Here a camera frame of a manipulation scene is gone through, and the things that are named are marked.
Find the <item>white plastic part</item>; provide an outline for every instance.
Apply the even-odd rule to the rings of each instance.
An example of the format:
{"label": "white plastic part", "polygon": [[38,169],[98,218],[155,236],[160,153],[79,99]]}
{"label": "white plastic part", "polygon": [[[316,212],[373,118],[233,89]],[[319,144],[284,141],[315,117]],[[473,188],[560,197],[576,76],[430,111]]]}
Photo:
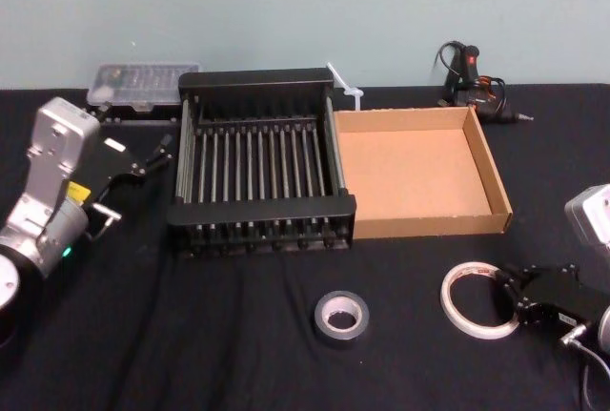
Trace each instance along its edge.
{"label": "white plastic part", "polygon": [[326,67],[331,70],[333,76],[335,77],[335,80],[343,88],[343,94],[354,97],[354,110],[360,111],[360,97],[364,95],[364,92],[361,89],[358,89],[356,87],[350,87],[349,85],[347,85],[347,83],[339,75],[339,73],[336,71],[335,67],[331,64],[330,61],[326,63]]}
{"label": "white plastic part", "polygon": [[8,258],[0,256],[0,308],[4,308],[17,295],[19,273]]}
{"label": "white plastic part", "polygon": [[497,327],[478,325],[465,318],[451,300],[451,286],[458,279],[470,275],[486,276],[495,279],[497,270],[497,267],[488,263],[469,261],[452,268],[442,281],[442,286],[440,287],[440,304],[443,311],[447,315],[447,318],[449,318],[459,330],[471,337],[478,339],[501,339],[509,336],[519,326],[517,314],[514,314],[508,322]]}
{"label": "white plastic part", "polygon": [[610,243],[610,185],[588,188],[565,204],[565,213],[582,244]]}

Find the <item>electrical tape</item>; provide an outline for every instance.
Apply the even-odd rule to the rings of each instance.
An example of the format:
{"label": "electrical tape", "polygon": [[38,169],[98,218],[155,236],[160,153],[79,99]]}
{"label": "electrical tape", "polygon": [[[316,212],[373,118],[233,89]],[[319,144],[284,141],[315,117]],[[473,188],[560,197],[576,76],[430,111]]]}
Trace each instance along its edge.
{"label": "electrical tape", "polygon": [[498,268],[494,265],[479,261],[470,261],[452,268],[442,281],[442,286],[440,287],[440,304],[445,315],[447,315],[447,318],[449,318],[459,330],[471,337],[478,339],[501,339],[509,336],[519,326],[517,314],[514,314],[509,321],[497,327],[478,325],[465,318],[451,300],[451,286],[458,279],[470,275],[485,276],[495,279],[497,270]]}

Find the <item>black tablecloth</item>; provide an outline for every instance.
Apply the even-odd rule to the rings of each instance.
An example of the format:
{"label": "black tablecloth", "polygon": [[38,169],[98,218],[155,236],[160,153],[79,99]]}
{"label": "black tablecloth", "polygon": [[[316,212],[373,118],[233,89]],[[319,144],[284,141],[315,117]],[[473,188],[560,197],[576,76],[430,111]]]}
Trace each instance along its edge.
{"label": "black tablecloth", "polygon": [[[435,88],[365,92],[365,108],[438,98]],[[610,181],[610,88],[508,94],[536,120],[484,128],[515,212],[505,235],[177,260],[164,222],[174,168],[121,191],[112,203],[124,220],[97,243],[76,244],[29,332],[0,352],[0,409],[578,409],[580,357],[559,347],[560,332],[519,327],[507,339],[472,339],[439,304],[447,271],[470,260],[572,261],[586,283],[610,291],[610,267],[579,245],[563,213],[568,199]],[[23,189],[35,110],[55,95],[85,104],[83,91],[0,92],[2,218]],[[144,157],[168,129],[104,133]],[[499,321],[492,288],[461,282],[457,304],[478,321]],[[361,295],[371,311],[368,337],[348,351],[322,345],[312,330],[315,303],[336,289]],[[594,375],[592,396],[607,407],[601,380]]]}

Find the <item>black metal rack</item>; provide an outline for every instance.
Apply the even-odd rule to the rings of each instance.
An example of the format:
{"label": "black metal rack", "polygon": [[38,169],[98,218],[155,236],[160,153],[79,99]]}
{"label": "black metal rack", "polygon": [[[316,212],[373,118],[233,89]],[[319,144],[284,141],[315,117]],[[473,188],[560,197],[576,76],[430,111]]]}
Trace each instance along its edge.
{"label": "black metal rack", "polygon": [[333,83],[325,68],[180,76],[168,222],[181,251],[351,245],[356,199],[341,169]]}

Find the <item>open cardboard tray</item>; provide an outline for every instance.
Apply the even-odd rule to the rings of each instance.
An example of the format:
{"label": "open cardboard tray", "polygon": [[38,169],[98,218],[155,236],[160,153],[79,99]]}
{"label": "open cardboard tray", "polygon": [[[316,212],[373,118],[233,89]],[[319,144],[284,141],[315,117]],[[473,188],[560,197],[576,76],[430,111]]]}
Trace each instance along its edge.
{"label": "open cardboard tray", "polygon": [[354,238],[502,233],[512,209],[471,108],[336,112]]}

